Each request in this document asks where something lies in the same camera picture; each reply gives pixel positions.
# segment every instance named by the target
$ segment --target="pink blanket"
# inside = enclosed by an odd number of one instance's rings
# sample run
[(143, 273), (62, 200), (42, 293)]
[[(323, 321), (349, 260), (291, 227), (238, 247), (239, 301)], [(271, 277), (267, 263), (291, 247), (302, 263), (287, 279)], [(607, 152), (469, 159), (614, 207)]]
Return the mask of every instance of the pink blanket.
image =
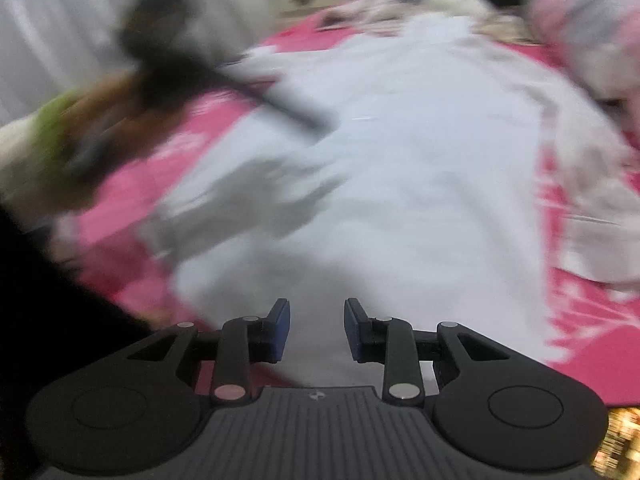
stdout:
[[(350, 30), (314, 31), (314, 20), (272, 37), (266, 44), (281, 52), (331, 48)], [(514, 47), (552, 65), (539, 46)], [(137, 241), (136, 223), (242, 115), (248, 104), (229, 92), (214, 92), (193, 104), (189, 120), (149, 160), (124, 168), (106, 182), (98, 205), (80, 218), (85, 248), (81, 281), (130, 312), (165, 309), (173, 322), (193, 320), (187, 306), (170, 291), (170, 272)], [(545, 225), (548, 304), (553, 323), (564, 335), (548, 341), (563, 348), (566, 358), (551, 365), (596, 390), (610, 405), (640, 404), (640, 298), (611, 294), (554, 268), (564, 207), (562, 190), (551, 179), (553, 156), (541, 157), (541, 214)], [(264, 380), (277, 382), (275, 378)]]

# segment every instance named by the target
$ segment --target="circular mount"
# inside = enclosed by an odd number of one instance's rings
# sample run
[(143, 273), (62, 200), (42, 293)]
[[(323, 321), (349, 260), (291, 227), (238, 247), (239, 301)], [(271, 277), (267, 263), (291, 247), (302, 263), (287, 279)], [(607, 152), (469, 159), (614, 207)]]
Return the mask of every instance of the circular mount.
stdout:
[(433, 420), (481, 462), (539, 472), (586, 462), (604, 437), (607, 410), (583, 384), (523, 358), (463, 367), (438, 395)]
[(31, 401), (27, 428), (38, 453), (62, 470), (117, 475), (143, 470), (179, 452), (200, 420), (184, 383), (139, 381), (91, 386), (65, 379)]

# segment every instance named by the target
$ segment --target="white blanket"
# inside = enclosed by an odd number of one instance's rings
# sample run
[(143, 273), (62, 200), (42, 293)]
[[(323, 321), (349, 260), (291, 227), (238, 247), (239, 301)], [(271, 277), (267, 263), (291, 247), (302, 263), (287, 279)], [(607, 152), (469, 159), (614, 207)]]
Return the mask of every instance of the white blanket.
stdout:
[(423, 15), (397, 38), (276, 54), (283, 85), (340, 125), (311, 144), (261, 108), (203, 156), (141, 229), (179, 297), (217, 326), (289, 298), (277, 371), (302, 383), (381, 382), (382, 367), (351, 361), (350, 296), (370, 316), (420, 330), (455, 320), (559, 358), (545, 344), (536, 164), (545, 125), (557, 134), (563, 113), (597, 112), (469, 25)]

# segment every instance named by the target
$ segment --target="metal pin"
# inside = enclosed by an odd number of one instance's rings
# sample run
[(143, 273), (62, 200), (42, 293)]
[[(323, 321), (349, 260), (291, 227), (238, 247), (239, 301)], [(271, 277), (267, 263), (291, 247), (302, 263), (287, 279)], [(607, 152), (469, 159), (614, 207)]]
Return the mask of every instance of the metal pin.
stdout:
[(238, 400), (246, 395), (246, 390), (239, 384), (223, 384), (218, 386), (213, 394), (220, 400)]
[(413, 399), (420, 395), (420, 388), (411, 383), (397, 383), (389, 388), (389, 395), (396, 399)]

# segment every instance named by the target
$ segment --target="white curtain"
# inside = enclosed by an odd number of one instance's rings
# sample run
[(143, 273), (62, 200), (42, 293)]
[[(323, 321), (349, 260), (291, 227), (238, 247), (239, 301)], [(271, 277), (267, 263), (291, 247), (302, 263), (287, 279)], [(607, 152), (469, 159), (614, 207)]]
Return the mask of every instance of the white curtain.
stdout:
[[(192, 35), (209, 52), (255, 41), (233, 0), (200, 0)], [(0, 0), (0, 125), (130, 63), (113, 40), (129, 0)]]

